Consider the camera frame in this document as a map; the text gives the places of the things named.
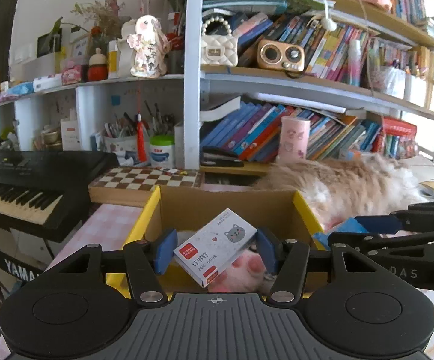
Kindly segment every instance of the quilted purse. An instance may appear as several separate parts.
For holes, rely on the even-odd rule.
[[[222,23],[228,35],[206,35],[210,23],[218,21]],[[202,40],[200,46],[201,65],[214,66],[237,66],[239,57],[237,55],[238,38],[232,36],[230,25],[223,17],[211,17],[202,25]]]

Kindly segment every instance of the electronic keyboard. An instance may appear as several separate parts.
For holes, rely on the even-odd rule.
[[[88,214],[88,184],[113,166],[98,151],[1,151],[0,227],[63,241]]]

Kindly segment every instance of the pearl handle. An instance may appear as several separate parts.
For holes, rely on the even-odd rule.
[[[229,36],[232,35],[232,30],[230,29],[230,24],[222,16],[211,17],[210,19],[207,19],[206,21],[204,21],[204,23],[202,24],[202,35],[206,34],[207,27],[209,26],[210,23],[213,23],[214,21],[218,21],[219,23],[222,23],[224,25],[225,29],[227,30],[227,35],[229,35]]]

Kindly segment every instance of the cat illustration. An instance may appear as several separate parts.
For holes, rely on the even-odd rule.
[[[234,225],[234,227],[227,233],[224,233],[224,235],[228,238],[230,242],[236,243],[244,239],[245,229],[240,226]]]

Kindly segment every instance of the gold speaker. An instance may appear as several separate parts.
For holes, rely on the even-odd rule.
[[[302,71],[305,64],[305,52],[296,44],[262,39],[257,49],[257,63],[262,69]]]

